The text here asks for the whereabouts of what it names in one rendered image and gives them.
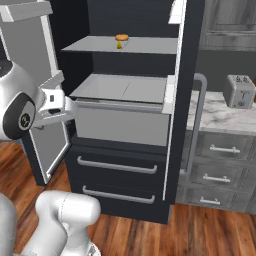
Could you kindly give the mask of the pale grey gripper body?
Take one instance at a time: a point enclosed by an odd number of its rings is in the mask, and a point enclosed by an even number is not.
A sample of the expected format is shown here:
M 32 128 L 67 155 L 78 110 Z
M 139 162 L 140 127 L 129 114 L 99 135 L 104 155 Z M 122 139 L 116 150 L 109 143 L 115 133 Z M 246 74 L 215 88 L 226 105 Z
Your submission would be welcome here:
M 65 122 L 74 119 L 75 116 L 76 105 L 69 97 L 55 96 L 53 101 L 48 97 L 36 113 L 33 126 L 41 127 L 49 124 Z

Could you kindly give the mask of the grey glass fridge shelf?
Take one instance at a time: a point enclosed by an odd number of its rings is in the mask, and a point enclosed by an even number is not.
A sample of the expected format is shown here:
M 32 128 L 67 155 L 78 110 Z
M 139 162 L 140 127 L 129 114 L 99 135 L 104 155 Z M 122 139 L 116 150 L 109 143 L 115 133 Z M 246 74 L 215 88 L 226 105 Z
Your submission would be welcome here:
M 166 78 L 91 74 L 72 97 L 162 103 Z

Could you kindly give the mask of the fridge door with white lining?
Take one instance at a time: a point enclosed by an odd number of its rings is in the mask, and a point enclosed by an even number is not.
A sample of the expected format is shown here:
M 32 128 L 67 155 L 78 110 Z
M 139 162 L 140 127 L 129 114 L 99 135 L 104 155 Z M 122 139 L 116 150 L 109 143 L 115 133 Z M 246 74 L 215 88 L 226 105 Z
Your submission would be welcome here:
M 64 75 L 58 69 L 49 21 L 52 13 L 49 0 L 0 0 L 0 40 L 4 60 L 22 67 L 36 85 L 62 90 Z M 68 121 L 32 128 L 17 139 L 39 186 L 49 182 L 70 147 Z

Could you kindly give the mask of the dark fridge body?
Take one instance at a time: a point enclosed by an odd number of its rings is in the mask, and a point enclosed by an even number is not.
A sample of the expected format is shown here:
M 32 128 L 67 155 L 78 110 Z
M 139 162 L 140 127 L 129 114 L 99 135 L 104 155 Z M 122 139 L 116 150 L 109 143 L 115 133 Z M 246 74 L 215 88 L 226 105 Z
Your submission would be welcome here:
M 53 13 L 50 17 L 55 50 L 65 81 L 65 93 L 75 101 L 91 101 L 102 104 L 119 104 L 135 107 L 140 112 L 150 108 L 161 113 L 164 103 L 130 102 L 105 99 L 72 97 L 71 93 L 91 74 L 166 78 L 173 73 L 175 54 L 145 54 L 124 52 L 64 51 L 64 48 L 87 36 L 177 38 L 178 27 L 168 22 L 173 0 L 50 0 Z M 68 129 L 71 147 L 93 147 L 116 151 L 128 151 L 161 155 L 167 160 L 167 144 L 117 142 L 81 138 L 77 135 L 75 119 Z

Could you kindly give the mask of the grey crisper drawer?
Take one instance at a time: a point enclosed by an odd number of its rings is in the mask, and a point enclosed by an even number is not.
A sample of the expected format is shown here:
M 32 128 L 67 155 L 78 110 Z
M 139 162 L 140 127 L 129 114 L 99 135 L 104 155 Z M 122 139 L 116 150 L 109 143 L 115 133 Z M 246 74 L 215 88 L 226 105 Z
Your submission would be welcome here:
M 81 138 L 128 142 L 154 146 L 167 144 L 169 115 L 140 112 L 135 107 L 77 101 L 75 118 Z

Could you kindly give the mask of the dark freezer drawer front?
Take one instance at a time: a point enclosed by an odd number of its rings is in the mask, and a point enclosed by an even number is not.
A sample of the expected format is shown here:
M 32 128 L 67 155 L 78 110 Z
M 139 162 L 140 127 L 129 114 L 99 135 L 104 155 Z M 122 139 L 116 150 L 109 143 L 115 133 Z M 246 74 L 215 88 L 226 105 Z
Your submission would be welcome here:
M 126 166 L 152 168 L 157 165 L 158 170 L 155 174 L 143 174 L 83 166 L 77 163 L 78 156 L 83 160 Z M 165 157 L 161 155 L 73 145 L 65 157 L 65 162 L 71 181 L 92 182 L 150 192 L 163 190 L 166 162 Z
M 112 187 L 94 183 L 82 183 L 79 181 L 70 182 L 71 191 L 73 193 L 84 194 L 82 191 L 82 187 L 84 185 L 89 190 L 122 194 L 141 198 L 150 198 L 152 195 L 155 195 L 155 202 L 153 204 L 143 204 L 86 194 L 95 197 L 100 201 L 101 212 L 103 214 L 161 224 L 167 224 L 169 222 L 171 206 L 169 203 L 166 203 L 162 200 L 161 193 L 126 189 L 121 187 Z

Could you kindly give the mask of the grey wooden drawer front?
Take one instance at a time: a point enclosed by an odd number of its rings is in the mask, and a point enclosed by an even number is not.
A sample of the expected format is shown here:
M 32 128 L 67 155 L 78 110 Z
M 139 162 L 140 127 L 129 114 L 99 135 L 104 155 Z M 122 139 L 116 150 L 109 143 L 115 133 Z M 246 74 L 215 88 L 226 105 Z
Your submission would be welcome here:
M 246 160 L 251 151 L 254 137 L 224 133 L 201 133 L 198 137 L 196 154 L 212 158 L 228 158 Z M 214 144 L 216 147 L 232 148 L 240 150 L 239 154 L 211 151 L 209 147 Z
M 190 181 L 201 185 L 210 186 L 222 186 L 222 187 L 234 187 L 237 188 L 244 178 L 247 170 L 242 167 L 231 167 L 231 166 L 211 166 L 206 164 L 195 164 L 192 167 Z M 231 182 L 222 183 L 214 182 L 203 179 L 203 175 L 207 173 L 212 177 L 223 177 L 227 176 Z
M 215 198 L 221 202 L 220 205 L 212 205 L 212 204 L 203 204 L 200 203 L 200 198 L 203 196 L 205 199 L 214 200 Z M 195 189 L 195 188 L 188 188 L 186 192 L 186 202 L 198 205 L 201 207 L 210 207 L 210 208 L 218 208 L 218 209 L 230 209 L 236 199 L 238 198 L 237 194 L 234 192 L 227 192 L 227 191 L 219 191 L 215 189 Z

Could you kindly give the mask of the grey toaster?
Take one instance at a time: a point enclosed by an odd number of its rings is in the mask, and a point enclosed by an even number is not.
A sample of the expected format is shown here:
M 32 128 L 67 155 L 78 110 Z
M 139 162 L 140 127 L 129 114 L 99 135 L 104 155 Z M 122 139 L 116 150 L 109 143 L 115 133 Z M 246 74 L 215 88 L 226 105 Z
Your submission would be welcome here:
M 247 75 L 228 75 L 223 97 L 229 108 L 251 109 L 256 97 L 256 86 Z

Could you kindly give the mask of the grey wooden wall cupboard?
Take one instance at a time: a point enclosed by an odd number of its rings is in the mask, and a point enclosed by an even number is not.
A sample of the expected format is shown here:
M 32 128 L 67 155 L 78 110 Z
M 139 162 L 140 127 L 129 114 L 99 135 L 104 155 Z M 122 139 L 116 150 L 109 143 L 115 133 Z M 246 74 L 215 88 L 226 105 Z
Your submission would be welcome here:
M 256 52 L 256 0 L 206 0 L 200 49 Z

